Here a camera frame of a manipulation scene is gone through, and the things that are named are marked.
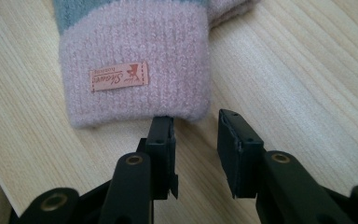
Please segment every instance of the sewn-on tag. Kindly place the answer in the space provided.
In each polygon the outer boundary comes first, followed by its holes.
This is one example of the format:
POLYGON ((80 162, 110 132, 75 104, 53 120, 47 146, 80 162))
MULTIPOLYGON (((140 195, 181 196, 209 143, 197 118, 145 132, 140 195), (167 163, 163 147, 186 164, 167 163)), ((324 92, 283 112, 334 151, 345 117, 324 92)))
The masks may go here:
POLYGON ((149 84, 147 64, 122 63, 89 71, 91 92, 149 84))

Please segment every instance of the bolt hole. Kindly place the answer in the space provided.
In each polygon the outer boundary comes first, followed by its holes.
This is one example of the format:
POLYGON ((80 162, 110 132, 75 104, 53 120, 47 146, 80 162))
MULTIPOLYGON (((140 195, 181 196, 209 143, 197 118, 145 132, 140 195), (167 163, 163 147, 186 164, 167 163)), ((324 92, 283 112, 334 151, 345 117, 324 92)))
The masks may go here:
POLYGON ((128 165, 136 165, 139 164, 143 161, 144 159, 142 159, 142 157, 140 156, 130 156, 126 159, 126 163, 128 165))
POLYGON ((320 214, 320 215, 316 216, 316 219, 318 220, 319 223, 322 223, 322 224, 337 224, 336 221, 332 217, 330 217, 326 214, 320 214))
POLYGON ((68 201, 68 197, 65 194, 53 193, 40 204, 40 209, 44 212, 51 212, 62 207, 66 201, 68 201))
POLYGON ((287 156, 280 154, 280 153, 275 153, 272 155, 272 159, 280 162, 280 163, 288 163, 290 162, 290 158, 288 158, 287 156))
POLYGON ((123 216, 123 217, 119 217, 115 224, 131 224, 132 221, 129 217, 123 216))

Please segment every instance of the pink knit cuff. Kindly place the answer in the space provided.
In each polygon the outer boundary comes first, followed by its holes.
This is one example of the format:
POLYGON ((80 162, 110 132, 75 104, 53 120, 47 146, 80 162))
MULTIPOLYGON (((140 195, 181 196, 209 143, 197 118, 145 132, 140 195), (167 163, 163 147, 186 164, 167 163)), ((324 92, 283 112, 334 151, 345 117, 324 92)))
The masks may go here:
POLYGON ((115 1, 63 31, 66 107, 76 128, 113 120, 201 119, 210 105, 206 8, 182 1, 115 1), (90 70, 146 62, 149 84, 90 90, 90 70))

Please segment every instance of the glove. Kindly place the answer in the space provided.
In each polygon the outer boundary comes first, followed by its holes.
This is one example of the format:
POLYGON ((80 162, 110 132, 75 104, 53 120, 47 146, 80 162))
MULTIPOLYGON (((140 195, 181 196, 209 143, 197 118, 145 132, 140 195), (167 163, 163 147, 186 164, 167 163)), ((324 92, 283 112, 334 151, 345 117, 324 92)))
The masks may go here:
POLYGON ((211 1, 54 0, 72 126, 203 118, 211 99, 208 21, 227 20, 255 0, 211 1))

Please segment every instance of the light wood surface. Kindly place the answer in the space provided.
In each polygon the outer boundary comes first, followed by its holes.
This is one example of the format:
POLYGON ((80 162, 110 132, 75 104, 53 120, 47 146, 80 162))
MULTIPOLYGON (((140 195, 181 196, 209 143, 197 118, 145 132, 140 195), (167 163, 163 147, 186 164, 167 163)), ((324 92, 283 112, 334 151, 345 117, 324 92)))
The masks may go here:
MULTIPOLYGON (((85 193, 111 178, 151 120, 74 130, 65 114, 50 0, 0 0, 0 185, 17 213, 56 187, 85 193)), ((263 0, 210 34, 213 104, 175 122, 179 200, 156 223, 257 223, 232 200, 216 152, 219 108, 237 111, 266 149, 296 156, 322 185, 358 185, 358 1, 263 0)))

